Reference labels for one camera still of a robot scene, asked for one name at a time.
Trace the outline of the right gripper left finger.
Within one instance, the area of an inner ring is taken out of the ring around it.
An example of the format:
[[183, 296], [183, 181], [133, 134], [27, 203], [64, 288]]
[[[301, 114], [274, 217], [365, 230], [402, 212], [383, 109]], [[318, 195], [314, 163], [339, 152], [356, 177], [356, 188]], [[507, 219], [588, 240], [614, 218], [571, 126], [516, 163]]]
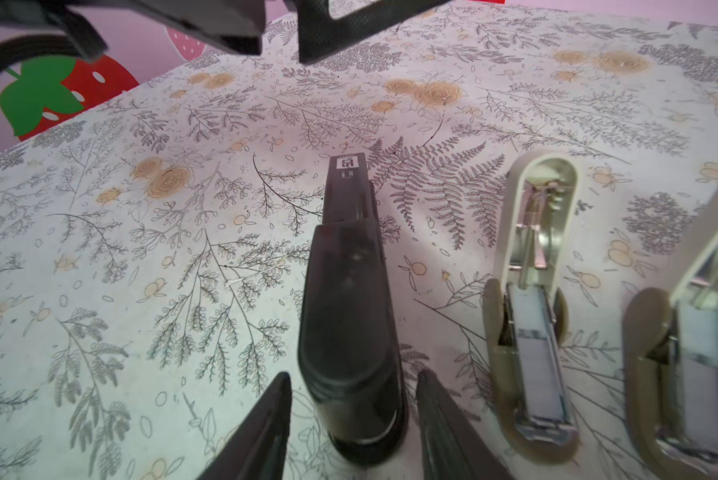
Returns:
[[282, 479], [291, 407], [291, 378], [280, 372], [199, 479]]

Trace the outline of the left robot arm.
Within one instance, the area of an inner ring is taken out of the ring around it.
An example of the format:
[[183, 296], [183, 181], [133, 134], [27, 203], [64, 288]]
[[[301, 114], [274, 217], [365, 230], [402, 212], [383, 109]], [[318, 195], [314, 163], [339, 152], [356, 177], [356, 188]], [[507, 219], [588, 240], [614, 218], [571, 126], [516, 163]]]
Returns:
[[[289, 1], [297, 14], [299, 60], [319, 62], [375, 34], [440, 6], [439, 0], [373, 1], [342, 17], [328, 0]], [[76, 1], [0, 1], [0, 26], [25, 35], [0, 43], [0, 73], [46, 56], [97, 61], [108, 46], [80, 13]], [[96, 8], [134, 11], [230, 54], [258, 56], [266, 28], [262, 1], [103, 0]]]

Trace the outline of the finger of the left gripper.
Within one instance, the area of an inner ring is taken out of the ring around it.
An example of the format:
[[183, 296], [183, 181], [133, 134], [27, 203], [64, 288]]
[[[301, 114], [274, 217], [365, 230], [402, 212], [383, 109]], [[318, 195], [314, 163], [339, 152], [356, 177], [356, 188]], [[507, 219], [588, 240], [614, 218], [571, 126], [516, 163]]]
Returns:
[[333, 18], [327, 0], [290, 1], [289, 10], [297, 13], [299, 61], [312, 65], [445, 3], [445, 0], [374, 1]]
[[227, 53], [262, 53], [263, 0], [141, 0], [127, 7]]

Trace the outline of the black stapler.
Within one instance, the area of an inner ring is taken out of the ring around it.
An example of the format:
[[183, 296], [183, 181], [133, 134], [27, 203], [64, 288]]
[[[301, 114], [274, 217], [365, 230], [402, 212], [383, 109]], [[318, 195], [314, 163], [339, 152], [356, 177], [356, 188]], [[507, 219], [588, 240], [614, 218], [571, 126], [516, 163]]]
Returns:
[[329, 160], [297, 358], [338, 453], [360, 466], [386, 461], [404, 437], [408, 407], [375, 190], [362, 153]]

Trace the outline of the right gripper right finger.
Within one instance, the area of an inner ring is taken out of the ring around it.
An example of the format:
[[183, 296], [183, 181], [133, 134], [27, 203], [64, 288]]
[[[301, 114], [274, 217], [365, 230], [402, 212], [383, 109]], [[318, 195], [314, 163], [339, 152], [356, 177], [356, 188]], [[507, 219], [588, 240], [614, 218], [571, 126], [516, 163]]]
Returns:
[[512, 478], [430, 370], [418, 374], [416, 402], [426, 480]]

